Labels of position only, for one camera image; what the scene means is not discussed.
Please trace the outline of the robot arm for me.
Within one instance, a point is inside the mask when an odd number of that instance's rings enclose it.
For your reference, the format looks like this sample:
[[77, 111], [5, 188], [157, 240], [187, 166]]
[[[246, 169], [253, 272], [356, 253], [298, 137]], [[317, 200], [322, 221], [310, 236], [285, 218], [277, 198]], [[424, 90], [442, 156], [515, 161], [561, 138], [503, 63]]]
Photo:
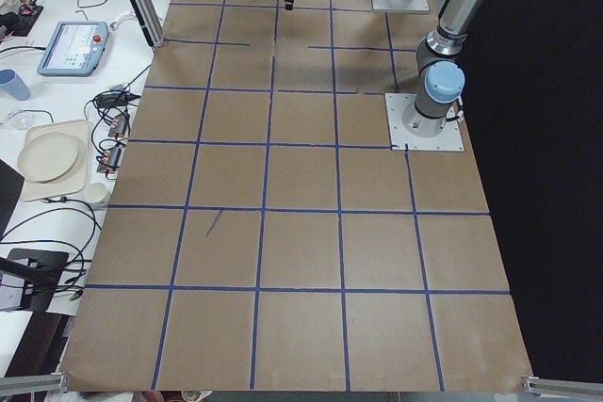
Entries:
[[280, 55], [294, 71], [334, 95], [335, 135], [353, 120], [377, 117], [378, 142], [402, 151], [463, 149], [462, 92], [457, 63], [484, 0], [328, 0], [326, 43]]

